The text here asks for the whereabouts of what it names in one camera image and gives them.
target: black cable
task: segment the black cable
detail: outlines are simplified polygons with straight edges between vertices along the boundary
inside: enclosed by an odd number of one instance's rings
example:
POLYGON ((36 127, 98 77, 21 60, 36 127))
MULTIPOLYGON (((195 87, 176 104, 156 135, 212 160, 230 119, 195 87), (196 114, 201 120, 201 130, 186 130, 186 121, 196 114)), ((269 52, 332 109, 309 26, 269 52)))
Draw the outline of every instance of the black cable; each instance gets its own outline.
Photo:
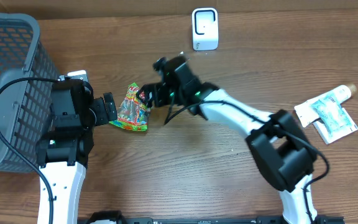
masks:
POLYGON ((169 106, 168 108, 168 114, 167 114, 167 117, 165 118, 165 121, 164 121, 164 124, 167 124, 169 122, 168 118, 169 116, 171 115, 172 113, 172 108, 173 108, 173 105, 175 104, 175 92, 173 92, 173 96, 172 96, 172 100, 171 100, 171 105, 169 106))
MULTIPOLYGON (((211 100, 211 101, 200 101, 198 103, 195 103, 195 104, 192 104, 190 106, 186 106, 186 107, 183 107, 181 108, 180 110, 178 110, 177 112, 175 112, 171 117, 167 118, 165 120, 165 124, 167 124, 171 119, 173 119, 175 116, 177 116, 178 114, 180 114, 181 112, 187 110, 187 109, 190 109, 194 106, 199 106, 201 104, 205 104, 205 103, 220 103, 220 104, 224 104, 224 105, 229 105, 229 106, 232 106, 234 107, 235 109, 241 111, 242 113, 244 113, 246 116, 252 118, 254 121, 257 121, 261 124, 265 124, 266 122, 265 121, 262 121, 261 119, 257 118, 256 116, 246 112, 245 110, 243 110, 241 107, 233 104, 233 103, 230 103, 230 102, 227 102, 227 101, 223 101, 223 100, 211 100)), ((319 181, 321 180, 322 178, 326 177, 328 175, 328 172, 329 172, 329 162, 327 160, 327 158, 324 156, 324 154, 322 152, 320 152, 317 148, 315 148, 314 146, 312 146, 311 144, 307 143, 306 141, 302 140, 301 138, 298 138, 296 136, 294 136, 293 134, 289 133, 288 131, 286 130, 283 130, 279 127, 276 127, 278 131, 282 132, 283 134, 285 134, 286 136, 294 139, 294 140, 297 140, 298 142, 302 143, 305 147, 309 148, 310 150, 314 151, 317 155, 319 155, 323 161, 325 162, 326 164, 326 171, 321 174, 320 176, 314 178, 313 180, 307 182, 305 184, 305 186, 303 187, 303 198, 305 199, 305 206, 306 206, 306 211, 308 213, 308 216, 309 216, 309 219, 310 219, 310 223, 314 223, 313 221, 313 217, 311 216, 311 212, 310 212, 310 208, 309 208, 309 203, 308 203, 308 198, 306 196, 306 193, 307 193, 307 188, 309 187, 309 185, 311 185, 312 183, 316 182, 316 181, 319 181)))
MULTIPOLYGON (((44 82, 52 82, 52 83, 57 82, 57 80, 53 80, 53 79, 49 79, 49 78, 35 78, 35 77, 18 78, 17 80, 10 81, 9 83, 7 83, 3 87, 1 87, 0 94, 7 87, 9 87, 15 83, 23 82, 23 81, 44 81, 44 82)), ((30 160, 28 160, 28 158, 24 157, 17 149, 15 149, 11 145, 11 143, 8 140, 6 140, 6 138, 2 134, 1 130, 0 130, 0 139, 8 147, 9 150, 11 150, 15 155, 17 155, 20 159, 22 159, 24 161, 24 163, 26 163, 29 167, 31 167, 31 169, 33 169, 40 176, 42 181, 44 182, 46 189, 48 191, 48 196, 49 196, 49 224, 53 224, 53 200, 54 199, 53 199, 53 195, 52 195, 52 189, 50 188, 47 178, 43 175, 43 173, 41 173, 41 171, 30 160)))

